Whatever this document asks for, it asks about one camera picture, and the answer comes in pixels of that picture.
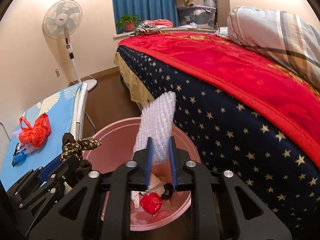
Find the blue ironing board cover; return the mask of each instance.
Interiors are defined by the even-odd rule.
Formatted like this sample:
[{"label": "blue ironing board cover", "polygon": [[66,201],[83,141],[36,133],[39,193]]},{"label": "blue ironing board cover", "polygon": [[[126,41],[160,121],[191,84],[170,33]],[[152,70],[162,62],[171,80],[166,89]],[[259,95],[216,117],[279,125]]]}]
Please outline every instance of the blue ironing board cover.
[{"label": "blue ironing board cover", "polygon": [[39,113],[45,110],[49,116],[52,132],[41,148],[29,154],[23,164],[15,167],[11,164],[12,155],[19,140],[16,137],[11,138],[0,174],[5,190],[8,190],[29,170],[36,169],[39,166],[44,167],[61,153],[62,136],[65,132],[70,132],[76,93],[78,89],[81,89],[81,86],[82,84],[76,84],[61,90],[23,113],[24,117],[33,125]]}]

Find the electrical outlet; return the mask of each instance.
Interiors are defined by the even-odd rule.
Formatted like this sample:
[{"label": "electrical outlet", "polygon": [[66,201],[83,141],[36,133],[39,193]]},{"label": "electrical outlet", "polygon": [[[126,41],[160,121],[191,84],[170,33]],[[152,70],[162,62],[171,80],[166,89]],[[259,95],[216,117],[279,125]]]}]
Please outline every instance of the electrical outlet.
[{"label": "electrical outlet", "polygon": [[57,75],[57,77],[59,77],[59,76],[60,76],[60,72],[59,72],[59,70],[58,70],[58,69],[56,69],[56,75]]}]

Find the green plant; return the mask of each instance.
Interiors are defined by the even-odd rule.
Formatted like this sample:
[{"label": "green plant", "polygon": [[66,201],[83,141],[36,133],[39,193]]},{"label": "green plant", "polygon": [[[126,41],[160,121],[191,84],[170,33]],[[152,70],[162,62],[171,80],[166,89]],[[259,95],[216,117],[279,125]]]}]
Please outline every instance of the green plant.
[{"label": "green plant", "polygon": [[128,23],[134,23],[134,26],[136,26],[140,22],[141,22],[141,20],[140,20],[139,15],[125,14],[116,22],[116,26],[123,28]]}]

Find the bubble wrap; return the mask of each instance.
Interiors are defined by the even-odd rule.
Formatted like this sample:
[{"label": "bubble wrap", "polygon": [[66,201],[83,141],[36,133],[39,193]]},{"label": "bubble wrap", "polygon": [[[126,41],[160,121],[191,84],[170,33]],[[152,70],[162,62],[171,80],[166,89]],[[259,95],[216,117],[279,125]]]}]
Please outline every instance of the bubble wrap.
[{"label": "bubble wrap", "polygon": [[169,159],[168,139],[172,133],[175,107],[176,94],[169,91],[142,110],[141,123],[133,152],[145,149],[148,137],[152,137],[154,143],[153,165]]}]

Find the red flower pot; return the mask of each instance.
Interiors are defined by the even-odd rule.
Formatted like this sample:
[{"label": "red flower pot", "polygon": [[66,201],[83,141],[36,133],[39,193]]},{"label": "red flower pot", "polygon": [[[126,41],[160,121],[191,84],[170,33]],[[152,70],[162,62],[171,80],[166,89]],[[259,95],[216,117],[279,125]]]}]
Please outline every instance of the red flower pot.
[{"label": "red flower pot", "polygon": [[134,23],[127,23],[127,24],[125,25],[125,30],[126,30],[127,32],[132,32],[132,31],[133,31],[133,27],[134,27]]}]

